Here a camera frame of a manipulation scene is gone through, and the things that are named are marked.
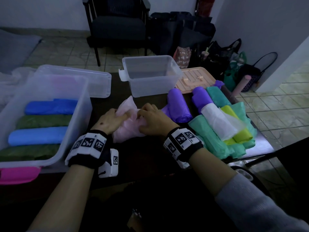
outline chair leg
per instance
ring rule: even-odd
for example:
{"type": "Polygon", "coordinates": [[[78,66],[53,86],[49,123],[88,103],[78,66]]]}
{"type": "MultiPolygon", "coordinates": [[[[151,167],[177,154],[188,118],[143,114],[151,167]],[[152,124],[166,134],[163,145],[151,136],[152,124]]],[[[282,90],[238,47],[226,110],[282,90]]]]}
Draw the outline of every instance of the chair leg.
{"type": "Polygon", "coordinates": [[[100,58],[98,56],[98,48],[97,47],[95,47],[95,56],[97,58],[98,66],[101,66],[100,58]]]}

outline table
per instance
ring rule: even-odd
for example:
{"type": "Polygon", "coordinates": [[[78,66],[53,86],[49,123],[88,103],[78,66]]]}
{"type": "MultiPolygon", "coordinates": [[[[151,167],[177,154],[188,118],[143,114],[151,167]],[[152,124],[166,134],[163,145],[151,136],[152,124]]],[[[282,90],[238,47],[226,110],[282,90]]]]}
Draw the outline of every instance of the table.
{"type": "MultiPolygon", "coordinates": [[[[237,100],[231,96],[226,87],[222,87],[222,92],[232,104],[237,100]]],[[[92,114],[88,128],[91,128],[99,117],[111,108],[118,106],[131,95],[129,82],[122,82],[118,73],[112,73],[111,95],[108,98],[91,98],[92,114]]],[[[193,117],[199,115],[196,107],[191,102],[192,94],[184,94],[184,99],[193,117]]],[[[159,109],[167,104],[167,94],[133,98],[138,108],[145,103],[155,104],[159,109]]],[[[176,161],[163,148],[163,138],[146,136],[143,138],[133,138],[121,144],[114,144],[119,151],[119,172],[114,178],[99,179],[96,174],[92,180],[91,189],[102,188],[121,183],[127,183],[142,179],[163,176],[171,173],[183,171],[176,161]]],[[[248,149],[246,155],[241,159],[249,159],[273,152],[274,149],[258,131],[256,146],[248,149]]],[[[229,163],[235,161],[232,158],[225,159],[229,163]]],[[[0,205],[13,202],[21,202],[32,199],[48,197],[56,187],[67,167],[64,162],[42,169],[37,179],[30,183],[12,186],[0,186],[0,205]]]]}

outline gray sleeve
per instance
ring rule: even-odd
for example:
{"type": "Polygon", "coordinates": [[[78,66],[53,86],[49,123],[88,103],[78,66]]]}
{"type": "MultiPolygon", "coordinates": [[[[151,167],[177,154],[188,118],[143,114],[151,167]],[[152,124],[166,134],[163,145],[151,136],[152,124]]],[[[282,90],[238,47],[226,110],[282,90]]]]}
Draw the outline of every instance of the gray sleeve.
{"type": "Polygon", "coordinates": [[[306,222],[287,215],[241,174],[232,178],[215,200],[241,231],[309,231],[306,222]]]}

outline gray mat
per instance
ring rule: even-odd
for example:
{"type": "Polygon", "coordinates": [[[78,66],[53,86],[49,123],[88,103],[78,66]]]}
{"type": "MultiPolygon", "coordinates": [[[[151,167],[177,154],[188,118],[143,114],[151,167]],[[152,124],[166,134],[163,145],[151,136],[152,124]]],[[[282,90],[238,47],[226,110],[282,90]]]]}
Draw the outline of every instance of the gray mat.
{"type": "Polygon", "coordinates": [[[10,74],[21,67],[42,38],[16,35],[0,29],[0,72],[10,74]]]}

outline peach plastic lid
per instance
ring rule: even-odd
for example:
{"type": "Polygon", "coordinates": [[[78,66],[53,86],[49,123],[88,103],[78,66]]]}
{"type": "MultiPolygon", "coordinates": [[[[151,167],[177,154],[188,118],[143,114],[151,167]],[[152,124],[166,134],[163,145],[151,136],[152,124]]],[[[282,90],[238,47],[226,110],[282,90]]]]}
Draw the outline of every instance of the peach plastic lid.
{"type": "Polygon", "coordinates": [[[187,68],[182,71],[183,76],[177,81],[175,87],[183,94],[191,93],[198,86],[203,88],[213,86],[216,82],[215,78],[203,67],[187,68]]]}

